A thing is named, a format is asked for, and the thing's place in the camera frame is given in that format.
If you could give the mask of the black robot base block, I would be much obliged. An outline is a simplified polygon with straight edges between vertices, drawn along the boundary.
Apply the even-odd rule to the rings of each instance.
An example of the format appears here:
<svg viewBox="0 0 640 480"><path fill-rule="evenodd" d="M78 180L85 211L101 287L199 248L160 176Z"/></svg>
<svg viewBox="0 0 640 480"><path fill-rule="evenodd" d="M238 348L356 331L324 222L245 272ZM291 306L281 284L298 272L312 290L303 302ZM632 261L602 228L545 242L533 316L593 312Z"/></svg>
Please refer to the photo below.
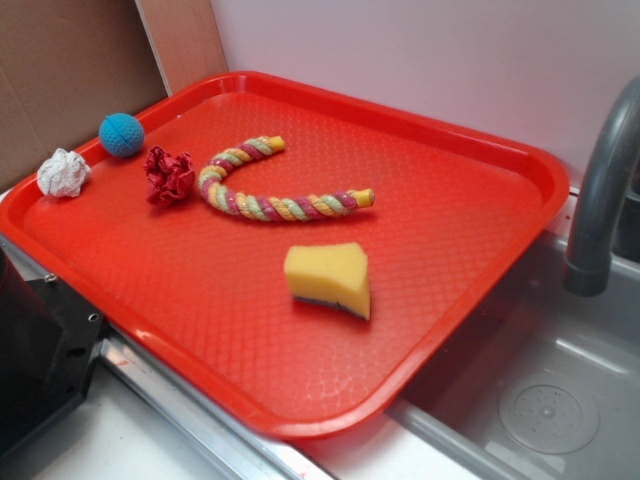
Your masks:
<svg viewBox="0 0 640 480"><path fill-rule="evenodd" d="M86 399L106 320L53 275L25 280L1 254L1 459Z"/></svg>

